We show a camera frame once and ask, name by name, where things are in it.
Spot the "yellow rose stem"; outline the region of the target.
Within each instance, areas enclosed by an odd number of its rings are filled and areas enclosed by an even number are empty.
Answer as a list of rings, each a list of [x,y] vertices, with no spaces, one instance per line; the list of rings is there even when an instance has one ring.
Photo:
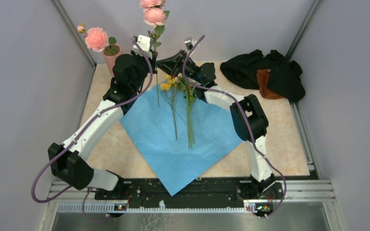
[[[177,131],[177,123],[176,123],[176,111],[175,111],[175,98],[176,98],[176,95],[177,95],[177,78],[172,77],[170,75],[166,75],[165,79],[166,79],[166,81],[161,83],[159,88],[163,92],[165,92],[166,97],[169,99],[170,107],[171,107],[171,110],[172,110],[175,139],[178,140],[178,131]]]

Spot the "pink double rose stem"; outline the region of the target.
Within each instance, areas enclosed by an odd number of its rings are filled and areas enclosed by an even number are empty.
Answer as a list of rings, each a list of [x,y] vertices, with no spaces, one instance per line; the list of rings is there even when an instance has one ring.
[[[152,31],[148,31],[148,36],[155,58],[158,55],[157,47],[161,45],[158,39],[165,31],[166,20],[170,14],[170,11],[163,10],[165,3],[165,0],[140,0],[139,3],[144,12],[144,22],[152,27]]]

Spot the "blue wrapping paper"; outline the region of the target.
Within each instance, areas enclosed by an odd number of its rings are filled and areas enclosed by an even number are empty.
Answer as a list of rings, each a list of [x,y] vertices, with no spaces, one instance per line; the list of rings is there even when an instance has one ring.
[[[231,114],[198,100],[191,120],[194,144],[188,144],[187,104],[179,92],[152,88],[140,96],[120,120],[156,176],[170,195],[177,194],[241,144]]]

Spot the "mixed flower bouquet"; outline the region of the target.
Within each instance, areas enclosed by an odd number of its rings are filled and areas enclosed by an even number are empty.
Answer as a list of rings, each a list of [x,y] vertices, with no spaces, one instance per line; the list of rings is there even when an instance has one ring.
[[[195,87],[190,85],[183,77],[179,77],[179,90],[185,94],[186,99],[186,116],[187,116],[187,135],[188,148],[193,149],[195,144],[195,135],[192,121],[192,109],[197,99]]]

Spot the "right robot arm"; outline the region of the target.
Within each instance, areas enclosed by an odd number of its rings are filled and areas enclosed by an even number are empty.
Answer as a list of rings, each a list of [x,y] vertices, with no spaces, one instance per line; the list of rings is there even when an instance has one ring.
[[[247,146],[250,156],[252,193],[265,198],[275,184],[275,176],[266,157],[266,134],[268,119],[253,94],[241,96],[230,93],[216,83],[214,63],[201,66],[186,57],[185,51],[156,62],[156,66],[168,75],[182,74],[195,83],[198,99],[219,106],[230,112],[236,134]]]

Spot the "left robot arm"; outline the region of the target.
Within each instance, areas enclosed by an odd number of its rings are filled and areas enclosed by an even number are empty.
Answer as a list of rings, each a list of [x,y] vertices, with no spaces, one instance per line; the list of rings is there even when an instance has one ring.
[[[113,199],[120,199],[125,186],[119,183],[116,173],[94,169],[87,159],[94,147],[131,109],[144,84],[145,78],[155,71],[155,58],[151,53],[143,57],[135,52],[116,59],[110,88],[89,119],[62,144],[53,143],[48,149],[51,173],[71,187],[99,188]]]

